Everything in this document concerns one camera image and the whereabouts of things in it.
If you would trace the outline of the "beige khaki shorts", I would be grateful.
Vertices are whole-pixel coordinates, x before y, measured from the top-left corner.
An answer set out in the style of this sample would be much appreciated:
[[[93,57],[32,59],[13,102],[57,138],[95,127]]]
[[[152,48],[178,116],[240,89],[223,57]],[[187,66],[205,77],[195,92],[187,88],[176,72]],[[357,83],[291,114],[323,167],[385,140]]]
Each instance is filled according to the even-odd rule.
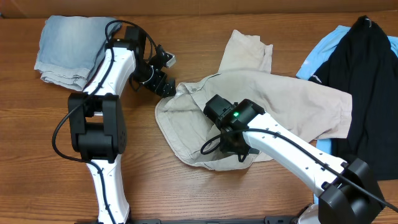
[[[264,114],[306,142],[345,138],[351,124],[349,93],[298,78],[273,75],[271,45],[234,30],[218,72],[182,82],[155,107],[171,150],[185,164],[209,170],[248,168],[268,161],[251,149],[242,131]]]

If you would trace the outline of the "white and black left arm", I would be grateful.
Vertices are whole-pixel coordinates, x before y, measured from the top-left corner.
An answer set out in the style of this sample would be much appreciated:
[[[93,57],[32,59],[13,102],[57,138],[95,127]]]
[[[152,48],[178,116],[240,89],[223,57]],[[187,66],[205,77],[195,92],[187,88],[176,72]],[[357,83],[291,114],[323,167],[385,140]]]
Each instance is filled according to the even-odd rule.
[[[146,42],[155,55],[144,59]],[[99,214],[96,223],[132,223],[121,172],[127,129],[120,96],[125,85],[137,83],[166,98],[176,94],[175,80],[162,71],[175,56],[153,43],[148,33],[129,26],[123,39],[105,45],[105,59],[97,76],[82,93],[68,99],[72,147],[80,153],[95,186]]]

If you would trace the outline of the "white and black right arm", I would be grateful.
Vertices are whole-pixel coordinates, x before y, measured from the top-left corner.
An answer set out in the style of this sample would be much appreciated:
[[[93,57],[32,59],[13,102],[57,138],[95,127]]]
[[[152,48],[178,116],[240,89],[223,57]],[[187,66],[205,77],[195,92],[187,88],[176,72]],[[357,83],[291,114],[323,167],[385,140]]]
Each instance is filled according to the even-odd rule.
[[[372,223],[385,208],[378,182],[364,161],[347,162],[324,153],[286,130],[255,102],[230,103],[215,95],[203,112],[220,131],[201,147],[203,155],[218,149],[244,162],[248,155],[263,152],[313,192],[318,202],[291,223]]]

